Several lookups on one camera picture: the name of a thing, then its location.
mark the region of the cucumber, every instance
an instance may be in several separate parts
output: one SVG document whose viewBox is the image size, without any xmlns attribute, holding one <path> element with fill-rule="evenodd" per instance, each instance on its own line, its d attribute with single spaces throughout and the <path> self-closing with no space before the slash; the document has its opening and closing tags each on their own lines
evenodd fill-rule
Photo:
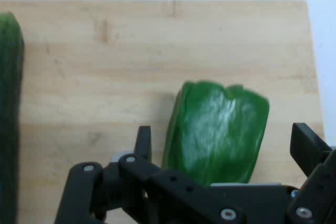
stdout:
<svg viewBox="0 0 336 224">
<path fill-rule="evenodd" d="M 24 58 L 22 32 L 11 13 L 0 13 L 0 223 L 16 222 L 18 113 Z"/>
</svg>

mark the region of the screw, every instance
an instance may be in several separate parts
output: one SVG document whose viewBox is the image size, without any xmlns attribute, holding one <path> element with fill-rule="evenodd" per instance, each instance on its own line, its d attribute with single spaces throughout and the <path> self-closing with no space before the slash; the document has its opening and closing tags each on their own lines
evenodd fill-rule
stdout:
<svg viewBox="0 0 336 224">
<path fill-rule="evenodd" d="M 296 214 L 303 219 L 309 219 L 313 216 L 313 213 L 306 207 L 296 209 Z"/>
<path fill-rule="evenodd" d="M 135 157 L 127 157 L 126 158 L 126 162 L 134 162 L 135 161 Z"/>
<path fill-rule="evenodd" d="M 299 193 L 299 190 L 293 190 L 290 196 L 292 196 L 292 198 L 295 198 L 298 193 Z"/>
<path fill-rule="evenodd" d="M 234 219 L 236 219 L 237 214 L 232 209 L 225 208 L 221 211 L 220 216 L 224 220 L 234 220 Z"/>
<path fill-rule="evenodd" d="M 95 167 L 93 165 L 87 165 L 84 167 L 85 172 L 90 172 L 94 169 Z"/>
</svg>

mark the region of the black metal bracket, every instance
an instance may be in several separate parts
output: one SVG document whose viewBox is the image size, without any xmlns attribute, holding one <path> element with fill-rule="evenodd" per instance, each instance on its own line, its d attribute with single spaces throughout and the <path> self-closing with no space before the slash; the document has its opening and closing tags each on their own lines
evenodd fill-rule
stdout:
<svg viewBox="0 0 336 224">
<path fill-rule="evenodd" d="M 136 139 L 134 154 L 117 163 L 105 168 L 81 163 L 70 170 L 55 224 L 101 224 L 106 212 L 116 208 L 142 224 L 336 223 L 336 151 L 303 123 L 293 125 L 290 147 L 308 176 L 299 190 L 283 185 L 202 187 L 151 163 L 149 126 L 140 127 Z"/>
</svg>

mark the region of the cutting board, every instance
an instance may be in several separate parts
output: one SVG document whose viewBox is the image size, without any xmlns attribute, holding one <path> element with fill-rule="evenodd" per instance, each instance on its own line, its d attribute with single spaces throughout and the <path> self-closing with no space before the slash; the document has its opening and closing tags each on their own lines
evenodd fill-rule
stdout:
<svg viewBox="0 0 336 224">
<path fill-rule="evenodd" d="M 251 182 L 300 186 L 293 122 L 322 136 L 304 1 L 0 1 L 17 17 L 26 58 L 20 109 L 19 223 L 53 223 L 69 169 L 107 165 L 151 125 L 160 164 L 185 80 L 242 83 L 269 98 Z M 133 223 L 121 210 L 107 222 Z"/>
</svg>

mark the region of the pepper skin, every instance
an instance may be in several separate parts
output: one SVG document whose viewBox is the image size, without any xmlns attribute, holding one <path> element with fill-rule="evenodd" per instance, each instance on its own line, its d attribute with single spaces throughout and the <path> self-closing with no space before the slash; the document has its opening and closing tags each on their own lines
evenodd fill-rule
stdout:
<svg viewBox="0 0 336 224">
<path fill-rule="evenodd" d="M 268 100 L 242 85 L 186 82 L 169 122 L 162 168 L 209 186 L 248 183 L 265 132 Z"/>
</svg>

